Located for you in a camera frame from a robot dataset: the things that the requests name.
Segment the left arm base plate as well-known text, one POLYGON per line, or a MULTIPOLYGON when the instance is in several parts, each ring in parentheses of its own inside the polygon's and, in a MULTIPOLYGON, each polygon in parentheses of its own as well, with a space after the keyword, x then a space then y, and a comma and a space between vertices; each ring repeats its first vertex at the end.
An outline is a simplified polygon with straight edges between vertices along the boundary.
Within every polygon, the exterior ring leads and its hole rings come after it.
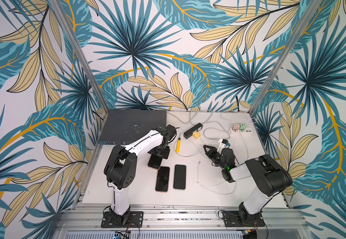
POLYGON ((112 211, 104 212, 101 228, 141 228, 143 226, 144 212, 131 211, 123 216, 117 215, 112 211))

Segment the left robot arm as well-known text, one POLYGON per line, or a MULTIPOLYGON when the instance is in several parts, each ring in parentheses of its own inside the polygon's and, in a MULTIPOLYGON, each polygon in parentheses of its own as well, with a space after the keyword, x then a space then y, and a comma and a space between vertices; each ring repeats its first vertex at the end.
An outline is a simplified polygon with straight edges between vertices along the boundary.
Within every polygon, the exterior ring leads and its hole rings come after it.
POLYGON ((170 154, 168 144, 176 135, 177 128, 170 124, 166 127, 157 126, 127 146, 114 146, 103 170, 107 186, 112 189, 109 212, 114 224, 124 226, 129 220, 128 187, 135 179, 138 157, 149 153, 167 159, 170 154))

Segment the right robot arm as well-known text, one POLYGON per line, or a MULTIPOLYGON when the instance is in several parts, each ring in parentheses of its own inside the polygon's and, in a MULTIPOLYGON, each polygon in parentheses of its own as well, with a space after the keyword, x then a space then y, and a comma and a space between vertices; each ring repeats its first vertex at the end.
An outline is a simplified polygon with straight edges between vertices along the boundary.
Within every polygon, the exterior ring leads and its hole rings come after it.
POLYGON ((256 184, 247 200, 239 205, 237 219, 240 224, 249 226, 258 221, 262 209, 286 188, 292 185, 292 177, 268 154, 248 159, 239 166, 230 148, 217 148, 204 145, 205 155, 221 168, 225 181, 232 183, 245 178, 253 178, 256 184))

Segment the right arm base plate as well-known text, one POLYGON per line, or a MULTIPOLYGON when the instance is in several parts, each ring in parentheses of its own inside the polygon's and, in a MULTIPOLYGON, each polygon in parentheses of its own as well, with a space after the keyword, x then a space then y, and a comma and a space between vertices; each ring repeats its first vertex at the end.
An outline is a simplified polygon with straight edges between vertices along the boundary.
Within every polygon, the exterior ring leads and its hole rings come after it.
POLYGON ((262 214, 246 214, 244 211, 219 210, 217 216, 223 220, 225 227, 260 228, 265 226, 262 214))

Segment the white charging cable mint phone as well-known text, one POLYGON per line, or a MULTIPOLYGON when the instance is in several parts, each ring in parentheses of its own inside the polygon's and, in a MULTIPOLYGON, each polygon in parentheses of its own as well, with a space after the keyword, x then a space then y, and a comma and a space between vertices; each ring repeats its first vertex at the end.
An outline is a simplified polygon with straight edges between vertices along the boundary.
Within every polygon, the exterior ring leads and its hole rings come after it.
MULTIPOLYGON (((242 123, 234 122, 233 125, 235 125, 235 124, 240 125, 242 123)), ((249 159, 249 151, 248 151, 248 147, 247 147, 247 144, 245 142, 244 136, 236 135, 234 145, 233 145, 233 150, 235 152, 236 161, 237 161, 238 165, 244 164, 245 160, 249 159)))

